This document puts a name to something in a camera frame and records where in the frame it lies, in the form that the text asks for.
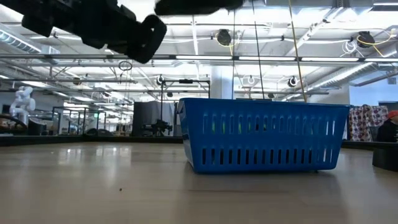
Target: red hat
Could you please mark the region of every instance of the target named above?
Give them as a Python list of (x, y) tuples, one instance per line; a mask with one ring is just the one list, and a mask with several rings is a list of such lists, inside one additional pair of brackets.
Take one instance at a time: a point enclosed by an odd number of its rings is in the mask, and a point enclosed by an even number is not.
[(390, 113), (388, 113), (387, 117), (388, 117), (388, 119), (391, 119), (391, 118), (393, 118), (395, 116), (398, 116), (398, 110), (390, 111)]

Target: person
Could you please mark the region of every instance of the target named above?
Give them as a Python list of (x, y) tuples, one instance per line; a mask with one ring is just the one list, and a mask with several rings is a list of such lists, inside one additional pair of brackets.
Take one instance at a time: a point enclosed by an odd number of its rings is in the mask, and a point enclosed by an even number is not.
[(380, 126), (377, 132), (378, 142), (398, 142), (398, 110), (388, 114), (388, 120)]

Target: basket rim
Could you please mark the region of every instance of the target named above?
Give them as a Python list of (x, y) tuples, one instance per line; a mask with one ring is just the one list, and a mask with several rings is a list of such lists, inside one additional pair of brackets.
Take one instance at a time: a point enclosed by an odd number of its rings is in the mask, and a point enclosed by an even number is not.
[(181, 98), (179, 102), (189, 100), (189, 101), (238, 101), (242, 103), (259, 103), (259, 104), (280, 104), (280, 105), (306, 105), (306, 106), (329, 106), (337, 108), (350, 108), (351, 105), (336, 105), (336, 104), (324, 104), (324, 103), (302, 103), (302, 102), (280, 102), (280, 101), (261, 101), (261, 100), (230, 100), (230, 99), (214, 99), (214, 98), (193, 98), (186, 97)]

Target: yellow cable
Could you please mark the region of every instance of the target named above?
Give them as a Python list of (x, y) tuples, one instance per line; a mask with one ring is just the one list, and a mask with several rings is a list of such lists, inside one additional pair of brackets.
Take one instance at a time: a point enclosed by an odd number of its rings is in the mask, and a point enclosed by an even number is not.
[(235, 46), (235, 45), (237, 45), (239, 43), (239, 39), (238, 39), (238, 41), (235, 44), (225, 46), (225, 45), (220, 44), (220, 42), (218, 41), (217, 37), (218, 37), (218, 33), (216, 34), (216, 41), (222, 47), (233, 47), (233, 46)]
[(387, 40), (382, 41), (382, 42), (379, 42), (379, 43), (375, 43), (375, 44), (367, 43), (367, 42), (365, 42), (365, 41), (360, 40), (360, 39), (359, 39), (360, 35), (356, 37), (356, 40), (357, 40), (359, 43), (362, 43), (362, 44), (375, 46), (375, 45), (387, 43), (388, 41), (391, 40), (392, 36), (393, 36), (393, 34), (390, 34), (390, 37), (389, 37)]
[(292, 19), (292, 31), (293, 31), (294, 49), (295, 49), (295, 52), (296, 52), (296, 61), (297, 61), (297, 66), (298, 66), (298, 75), (300, 77), (301, 91), (303, 92), (304, 102), (307, 102), (307, 96), (305, 95), (304, 85), (303, 85), (303, 78), (302, 78), (302, 75), (301, 75), (299, 52), (297, 50), (298, 48), (297, 48), (297, 41), (296, 41), (296, 33), (295, 33), (295, 30), (294, 30), (292, 1), (291, 0), (289, 0), (289, 10), (290, 10), (290, 18)]
[(382, 57), (385, 57), (385, 56), (380, 52), (380, 50), (377, 49), (377, 47), (376, 47), (375, 45), (373, 45), (373, 47), (374, 47), (374, 49), (375, 49)]

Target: hanging cable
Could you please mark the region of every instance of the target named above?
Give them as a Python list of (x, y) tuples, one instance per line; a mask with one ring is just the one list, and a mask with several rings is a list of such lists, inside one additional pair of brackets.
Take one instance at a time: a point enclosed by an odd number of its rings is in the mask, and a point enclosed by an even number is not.
[(234, 36), (233, 36), (233, 43), (232, 47), (229, 48), (229, 51), (231, 52), (232, 55), (232, 100), (234, 99), (234, 79), (235, 79), (235, 15), (236, 15), (236, 10), (234, 10)]
[(256, 31), (256, 40), (257, 40), (257, 55), (259, 58), (259, 68), (260, 68), (260, 81), (261, 81), (261, 92), (262, 92), (262, 99), (266, 99), (266, 95), (264, 94), (264, 84), (262, 82), (262, 71), (261, 71), (261, 60), (260, 60), (260, 46), (259, 46), (259, 36), (257, 34), (257, 23), (256, 23), (256, 13), (254, 12), (254, 1), (251, 2), (251, 6), (253, 8), (253, 17), (254, 17), (254, 30)]
[(294, 30), (292, 0), (289, 0), (289, 11), (290, 11), (290, 18), (292, 19), (292, 31), (293, 31), (293, 39), (294, 39), (294, 49), (296, 52), (296, 61), (297, 61), (297, 66), (298, 66), (298, 76), (300, 77), (301, 91), (303, 93), (304, 102), (307, 102), (307, 96), (305, 95), (304, 85), (303, 85), (303, 77), (302, 77), (301, 68), (300, 68), (300, 60), (299, 60), (299, 52), (298, 52), (298, 48), (297, 48), (296, 33)]

